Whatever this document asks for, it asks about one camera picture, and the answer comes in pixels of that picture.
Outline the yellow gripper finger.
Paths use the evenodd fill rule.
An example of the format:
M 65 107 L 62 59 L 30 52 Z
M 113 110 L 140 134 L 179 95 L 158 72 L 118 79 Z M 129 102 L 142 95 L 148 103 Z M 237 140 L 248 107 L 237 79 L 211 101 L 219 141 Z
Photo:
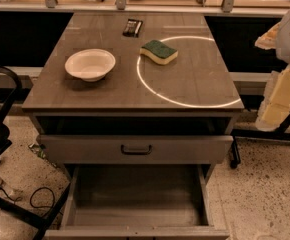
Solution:
M 271 72 L 263 96 L 255 125 L 261 131 L 274 131 L 290 114 L 290 65 Z
M 276 37 L 279 29 L 279 23 L 271 27 L 266 33 L 258 37 L 255 46 L 264 50 L 276 48 Z

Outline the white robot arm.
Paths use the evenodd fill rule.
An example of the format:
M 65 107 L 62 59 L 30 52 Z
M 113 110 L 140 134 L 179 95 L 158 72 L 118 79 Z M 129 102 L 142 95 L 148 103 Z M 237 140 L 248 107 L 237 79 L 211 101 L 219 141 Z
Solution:
M 290 9 L 279 23 L 256 40 L 255 46 L 264 50 L 274 49 L 277 58 L 287 63 L 281 73 L 271 73 L 258 110 L 256 128 L 270 132 L 290 115 Z

